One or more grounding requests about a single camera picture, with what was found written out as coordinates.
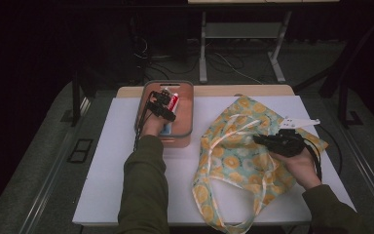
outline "gray floor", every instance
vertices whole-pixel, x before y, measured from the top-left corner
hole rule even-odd
[[[162,59],[158,60],[157,64],[163,67],[153,66],[162,69],[169,79],[190,80],[195,85],[200,85],[199,69],[197,65],[194,66],[198,59],[198,47],[195,43],[191,42],[192,56],[187,60]],[[267,51],[271,50],[272,46],[271,43],[257,40],[228,44],[210,42],[207,45],[208,84],[277,84],[267,59]],[[299,84],[322,71],[338,58],[343,48],[344,43],[340,42],[321,42],[315,45],[300,42],[284,44],[279,55],[279,63],[286,78],[284,84]],[[221,56],[251,78],[232,71]],[[174,74],[191,68],[193,69],[188,73]],[[166,79],[162,72],[151,68],[147,68],[146,73],[153,79]],[[311,118],[319,118],[321,124],[339,143],[344,161],[340,178],[357,211],[374,231],[374,193],[355,159],[359,151],[374,172],[374,117],[364,107],[360,98],[350,92],[349,110],[359,115],[363,125],[351,126],[348,130],[342,128],[336,120],[337,97],[322,99],[318,95],[320,85],[321,82],[317,82],[298,95],[301,96]],[[58,95],[0,199],[0,233],[17,233],[20,230],[21,233],[114,232],[113,227],[83,228],[73,224],[71,220],[111,99],[115,94],[116,91],[98,92],[97,96],[91,99],[90,107],[84,111],[75,128],[71,128],[69,122],[61,122],[65,112],[71,109],[70,85]],[[322,129],[317,130],[319,136],[330,143],[327,152],[335,168],[338,168],[340,160],[335,143]],[[89,159],[84,164],[67,163],[66,157],[79,138],[93,139]],[[299,226],[292,233],[307,233],[307,226]]]

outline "hand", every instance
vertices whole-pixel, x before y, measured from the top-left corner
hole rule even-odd
[[[289,172],[296,178],[296,181],[306,190],[321,185],[321,181],[315,171],[314,160],[307,148],[304,148],[299,155],[290,158],[274,152],[270,152],[270,156],[283,161]]]
[[[147,112],[145,113],[145,118],[146,120],[140,137],[146,135],[152,135],[157,137],[159,133],[162,131],[164,125],[169,123],[169,120],[166,120],[161,116],[157,117],[150,110],[147,110]]]

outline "orange flower pattern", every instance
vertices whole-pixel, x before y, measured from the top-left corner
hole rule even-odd
[[[264,145],[249,138],[254,134],[276,134],[282,120],[261,102],[241,96],[209,126],[201,138],[201,160],[193,182],[194,198],[208,225],[222,232],[244,233],[265,206],[293,186],[295,179],[284,165],[272,159]],[[297,132],[318,151],[327,147],[327,143],[318,137],[302,129]],[[210,178],[251,192],[254,216],[237,225],[225,224],[211,194]]]

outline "person's left hand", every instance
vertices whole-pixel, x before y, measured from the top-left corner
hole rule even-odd
[[[169,123],[169,120],[166,120],[161,116],[156,116],[150,110],[147,110],[147,112],[145,113],[145,118],[145,124],[140,134],[140,137],[146,135],[152,135],[157,137],[159,133],[162,131],[164,125]]]

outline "person's right hand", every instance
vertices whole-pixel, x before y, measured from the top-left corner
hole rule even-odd
[[[315,171],[312,155],[307,148],[304,148],[299,155],[290,158],[274,152],[270,152],[270,156],[283,161],[289,172],[296,178],[296,181],[306,190],[321,185],[321,181]]]

